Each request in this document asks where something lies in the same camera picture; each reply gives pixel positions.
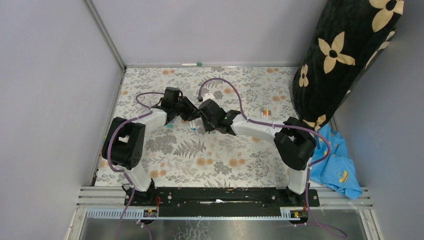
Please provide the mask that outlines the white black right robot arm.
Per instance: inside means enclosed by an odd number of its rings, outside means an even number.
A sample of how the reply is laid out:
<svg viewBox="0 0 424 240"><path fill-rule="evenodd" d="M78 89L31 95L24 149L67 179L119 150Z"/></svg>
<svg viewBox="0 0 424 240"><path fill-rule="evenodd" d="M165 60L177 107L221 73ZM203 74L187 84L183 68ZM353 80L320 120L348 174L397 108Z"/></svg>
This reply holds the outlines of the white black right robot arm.
<svg viewBox="0 0 424 240"><path fill-rule="evenodd" d="M317 145L308 128L294 117L277 124L244 117L241 111L225 111L209 93L197 99L200 102L199 115L206 132L218 131L221 134L248 136L273 143L288 167L287 201L293 206L299 206L307 199L307 165Z"/></svg>

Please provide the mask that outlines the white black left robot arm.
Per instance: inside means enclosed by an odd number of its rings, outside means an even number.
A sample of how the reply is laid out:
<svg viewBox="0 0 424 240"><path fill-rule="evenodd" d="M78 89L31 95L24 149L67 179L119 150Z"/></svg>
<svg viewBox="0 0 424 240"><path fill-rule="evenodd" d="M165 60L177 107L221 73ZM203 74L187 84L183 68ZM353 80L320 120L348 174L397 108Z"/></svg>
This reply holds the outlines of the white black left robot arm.
<svg viewBox="0 0 424 240"><path fill-rule="evenodd" d="M141 164L145 135L172 122L176 117L190 122L200 117L199 109L175 87L167 87L159 103L129 119L115 117L105 137L101 156L115 173L123 173L136 199L144 206L152 204L155 192L152 179Z"/></svg>

